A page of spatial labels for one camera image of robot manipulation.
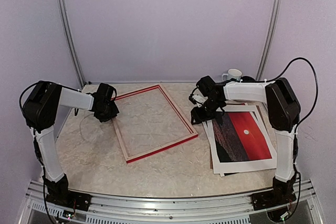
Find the red wooden picture frame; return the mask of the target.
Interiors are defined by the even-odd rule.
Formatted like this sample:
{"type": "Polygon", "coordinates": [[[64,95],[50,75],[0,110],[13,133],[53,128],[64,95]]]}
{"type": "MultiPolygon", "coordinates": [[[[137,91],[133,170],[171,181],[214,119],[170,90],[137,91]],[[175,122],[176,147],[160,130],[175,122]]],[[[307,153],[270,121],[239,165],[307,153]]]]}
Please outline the red wooden picture frame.
{"type": "Polygon", "coordinates": [[[196,129],[161,84],[116,97],[113,126],[126,163],[198,137],[196,129]]]}

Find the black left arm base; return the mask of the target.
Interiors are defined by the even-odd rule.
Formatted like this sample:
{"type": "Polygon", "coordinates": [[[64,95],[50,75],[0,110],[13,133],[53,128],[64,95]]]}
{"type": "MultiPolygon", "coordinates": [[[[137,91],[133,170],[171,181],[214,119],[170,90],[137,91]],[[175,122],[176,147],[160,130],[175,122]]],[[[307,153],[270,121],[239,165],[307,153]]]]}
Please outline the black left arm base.
{"type": "Polygon", "coordinates": [[[68,189],[51,190],[47,193],[46,201],[73,210],[88,211],[92,196],[68,189]]]}

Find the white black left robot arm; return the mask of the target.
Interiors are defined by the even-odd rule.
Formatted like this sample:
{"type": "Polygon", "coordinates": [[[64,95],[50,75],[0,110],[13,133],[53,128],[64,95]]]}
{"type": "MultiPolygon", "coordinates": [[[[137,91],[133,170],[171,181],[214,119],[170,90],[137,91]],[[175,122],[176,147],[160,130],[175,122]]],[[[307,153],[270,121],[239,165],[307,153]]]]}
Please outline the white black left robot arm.
{"type": "Polygon", "coordinates": [[[61,168],[54,138],[58,108],[65,106],[77,111],[90,111],[101,123],[108,122],[119,113],[115,103],[117,90],[109,84],[101,83],[96,92],[82,93],[50,81],[38,81],[27,89],[30,94],[19,106],[33,136],[35,153],[44,172],[45,186],[60,204],[69,205],[74,195],[68,190],[68,179],[61,168]]]}

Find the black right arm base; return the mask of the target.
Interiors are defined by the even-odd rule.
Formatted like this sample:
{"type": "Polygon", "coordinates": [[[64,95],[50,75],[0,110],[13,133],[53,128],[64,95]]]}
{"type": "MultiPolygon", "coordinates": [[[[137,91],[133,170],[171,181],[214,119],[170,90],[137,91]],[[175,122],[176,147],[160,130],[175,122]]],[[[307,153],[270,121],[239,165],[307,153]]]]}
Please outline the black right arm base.
{"type": "Polygon", "coordinates": [[[295,201],[297,199],[293,189],[295,181],[295,175],[287,182],[280,181],[274,177],[271,190],[252,194],[251,200],[254,211],[272,208],[295,201]]]}

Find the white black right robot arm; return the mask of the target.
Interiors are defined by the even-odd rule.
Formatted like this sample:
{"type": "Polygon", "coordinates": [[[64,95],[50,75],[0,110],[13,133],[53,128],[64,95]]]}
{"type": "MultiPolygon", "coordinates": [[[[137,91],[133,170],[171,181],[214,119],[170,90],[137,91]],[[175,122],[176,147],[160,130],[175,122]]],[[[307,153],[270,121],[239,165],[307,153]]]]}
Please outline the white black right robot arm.
{"type": "Polygon", "coordinates": [[[191,110],[192,124],[214,119],[215,112],[226,106],[227,101],[253,101],[267,105],[269,123],[277,140],[277,166],[269,201],[281,204],[289,196],[289,189],[296,180],[297,154],[296,128],[299,125],[300,103],[286,78],[266,81],[237,81],[216,83],[210,76],[202,77],[196,89],[205,97],[200,101],[190,94],[195,105],[191,110]]]}

